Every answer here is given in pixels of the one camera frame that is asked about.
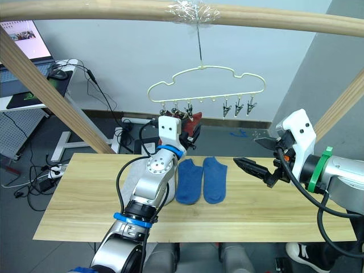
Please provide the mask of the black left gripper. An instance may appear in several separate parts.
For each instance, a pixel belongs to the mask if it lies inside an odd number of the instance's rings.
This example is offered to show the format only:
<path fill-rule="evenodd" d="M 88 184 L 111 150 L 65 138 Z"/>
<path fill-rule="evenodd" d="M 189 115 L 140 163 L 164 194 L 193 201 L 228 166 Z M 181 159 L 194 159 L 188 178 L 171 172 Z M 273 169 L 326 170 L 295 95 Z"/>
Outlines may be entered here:
<path fill-rule="evenodd" d="M 182 133 L 179 136 L 179 141 L 180 144 L 186 149 L 188 150 L 189 148 L 191 148 L 192 150 L 196 149 L 196 145 L 195 145 L 195 141 L 197 140 L 197 138 L 200 135 L 200 131 L 201 131 L 201 123 L 199 122 L 196 126 L 195 126 L 195 132 L 193 133 L 192 136 L 188 135 L 189 132 L 189 119 L 183 119 L 181 121 L 181 131 Z"/>

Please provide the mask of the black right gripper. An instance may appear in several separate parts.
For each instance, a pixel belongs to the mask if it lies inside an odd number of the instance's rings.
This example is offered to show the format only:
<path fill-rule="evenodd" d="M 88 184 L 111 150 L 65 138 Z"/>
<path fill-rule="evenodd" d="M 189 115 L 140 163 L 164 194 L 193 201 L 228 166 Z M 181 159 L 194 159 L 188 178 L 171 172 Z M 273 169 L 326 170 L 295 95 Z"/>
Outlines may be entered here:
<path fill-rule="evenodd" d="M 295 151 L 292 146 L 295 143 L 295 140 L 292 133 L 284 133 L 278 139 L 272 137 L 256 138 L 254 139 L 254 142 L 274 152 L 274 166 L 276 167 L 274 173 L 270 174 L 267 167 L 256 164 L 255 161 L 248 158 L 233 158 L 234 163 L 249 175 L 261 180 L 267 180 L 266 184 L 269 188 L 272 188 L 278 180 L 290 183 L 291 179 L 283 167 L 283 162 L 285 162 L 290 170 L 293 169 Z M 283 150 L 284 160 L 280 159 L 278 148 Z"/>

